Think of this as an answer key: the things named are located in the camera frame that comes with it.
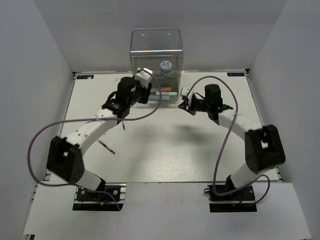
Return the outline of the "orange capped glue tube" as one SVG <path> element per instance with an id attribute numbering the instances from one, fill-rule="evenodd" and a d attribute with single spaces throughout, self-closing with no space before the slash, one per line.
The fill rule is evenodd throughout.
<path id="1" fill-rule="evenodd" d="M 162 87 L 161 90 L 162 90 L 162 91 L 171 91 L 171 90 L 172 90 L 172 87 L 170 87 L 170 86 Z"/>

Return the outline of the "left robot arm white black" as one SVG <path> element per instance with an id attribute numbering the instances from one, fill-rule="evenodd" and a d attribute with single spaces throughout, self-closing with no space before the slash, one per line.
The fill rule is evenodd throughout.
<path id="1" fill-rule="evenodd" d="M 103 198 L 106 182 L 85 169 L 83 156 L 105 132 L 129 115 L 134 104 L 146 104 L 151 89 L 148 75 L 121 78 L 117 90 L 108 96 L 94 120 L 63 138 L 56 136 L 51 140 L 46 168 L 68 184 L 88 189 L 94 199 Z"/>

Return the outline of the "blue capped glue tube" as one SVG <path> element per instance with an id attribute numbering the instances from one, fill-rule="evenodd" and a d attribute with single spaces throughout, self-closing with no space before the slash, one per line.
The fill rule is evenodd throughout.
<path id="1" fill-rule="evenodd" d="M 177 92 L 172 92 L 172 91 L 162 91 L 162 92 L 159 92 L 159 91 L 153 91 L 150 93 L 151 95 L 153 96 L 177 96 L 178 93 Z"/>

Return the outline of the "clear acrylic drawer organizer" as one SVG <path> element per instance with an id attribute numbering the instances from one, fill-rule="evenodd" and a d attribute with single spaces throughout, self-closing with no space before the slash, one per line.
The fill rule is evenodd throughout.
<path id="1" fill-rule="evenodd" d="M 132 73 L 137 68 L 147 68 L 153 71 L 160 88 L 172 87 L 176 96 L 163 95 L 163 101 L 177 101 L 179 99 L 180 81 L 182 75 L 184 49 L 181 32 L 176 28 L 137 28 L 131 33 L 130 62 Z M 160 63 L 172 63 L 171 76 L 160 74 Z"/>

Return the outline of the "blue white patterned jar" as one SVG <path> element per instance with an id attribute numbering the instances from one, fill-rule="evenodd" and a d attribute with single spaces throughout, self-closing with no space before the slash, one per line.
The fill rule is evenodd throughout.
<path id="1" fill-rule="evenodd" d="M 170 61 L 164 60 L 160 63 L 160 75 L 162 77 L 169 77 L 172 75 L 173 65 Z"/>

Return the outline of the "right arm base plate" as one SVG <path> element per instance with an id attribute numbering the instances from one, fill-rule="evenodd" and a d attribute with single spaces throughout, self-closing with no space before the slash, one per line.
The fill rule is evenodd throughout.
<path id="1" fill-rule="evenodd" d="M 252 186 L 239 192 L 217 196 L 213 192 L 213 186 L 208 185 L 204 194 L 209 199 L 209 211 L 211 213 L 253 213 L 257 212 L 256 198 Z"/>

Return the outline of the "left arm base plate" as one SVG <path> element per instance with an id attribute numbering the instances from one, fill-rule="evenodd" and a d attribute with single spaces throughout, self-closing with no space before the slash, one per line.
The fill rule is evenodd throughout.
<path id="1" fill-rule="evenodd" d="M 73 211 L 89 212 L 118 212 L 125 203 L 126 184 L 107 183 L 106 193 L 88 192 L 84 188 L 77 188 L 73 201 Z"/>

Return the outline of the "purple pen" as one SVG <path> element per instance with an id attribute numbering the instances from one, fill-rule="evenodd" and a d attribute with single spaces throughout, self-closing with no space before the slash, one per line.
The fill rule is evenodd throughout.
<path id="1" fill-rule="evenodd" d="M 104 148 L 106 148 L 109 152 L 111 152 L 113 155 L 115 155 L 115 151 L 113 151 L 109 146 L 107 146 L 103 141 L 98 140 L 97 141 L 99 144 L 101 144 Z"/>

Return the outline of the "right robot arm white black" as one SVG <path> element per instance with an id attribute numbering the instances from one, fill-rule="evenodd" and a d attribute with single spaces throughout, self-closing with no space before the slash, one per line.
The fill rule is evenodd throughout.
<path id="1" fill-rule="evenodd" d="M 196 93 L 183 87 L 180 92 L 182 103 L 178 108 L 193 116 L 197 112 L 207 113 L 210 120 L 244 141 L 245 162 L 226 178 L 224 191 L 214 193 L 236 200 L 243 195 L 248 184 L 286 161 L 282 141 L 276 126 L 256 124 L 224 104 L 217 84 L 206 85 L 204 93 L 203 97 L 197 98 Z"/>

